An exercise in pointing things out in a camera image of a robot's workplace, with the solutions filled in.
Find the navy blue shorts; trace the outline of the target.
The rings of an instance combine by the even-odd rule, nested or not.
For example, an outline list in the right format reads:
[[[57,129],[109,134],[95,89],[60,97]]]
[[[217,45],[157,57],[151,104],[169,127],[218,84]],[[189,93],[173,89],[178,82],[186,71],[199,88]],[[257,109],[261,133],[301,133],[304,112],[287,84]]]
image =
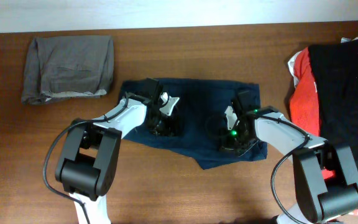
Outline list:
[[[258,84],[182,78],[160,78],[159,82],[170,96],[180,99],[177,104],[178,134],[153,134],[142,124],[127,134],[126,140],[192,157],[202,169],[267,158],[268,149],[264,142],[258,142],[237,155],[220,151],[221,143],[213,137],[221,128],[226,128],[224,111],[239,92],[248,91],[251,104],[260,106]]]

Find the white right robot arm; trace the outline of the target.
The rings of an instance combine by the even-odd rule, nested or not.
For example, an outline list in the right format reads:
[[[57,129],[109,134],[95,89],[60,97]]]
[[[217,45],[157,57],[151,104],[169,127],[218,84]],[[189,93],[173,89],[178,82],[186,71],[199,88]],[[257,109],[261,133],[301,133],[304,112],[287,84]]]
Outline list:
[[[331,144],[306,132],[272,106],[259,108],[249,91],[241,91],[225,110],[227,126],[221,129],[221,151],[242,156],[259,143],[279,150],[283,157],[273,168],[273,197],[278,168],[293,164],[296,204],[277,223],[325,223],[358,209],[358,169],[349,146]]]

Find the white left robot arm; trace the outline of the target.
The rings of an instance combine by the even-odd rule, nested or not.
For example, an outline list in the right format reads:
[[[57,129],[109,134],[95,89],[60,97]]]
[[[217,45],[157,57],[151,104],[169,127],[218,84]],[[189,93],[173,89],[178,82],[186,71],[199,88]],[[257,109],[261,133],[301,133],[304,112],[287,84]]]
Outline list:
[[[95,119],[75,119],[61,133],[65,142],[55,169],[61,195],[75,204],[79,223],[110,223],[106,194],[117,168],[121,140],[146,125],[156,135],[172,135],[179,97],[170,96],[158,80],[145,89],[126,92],[117,106]]]

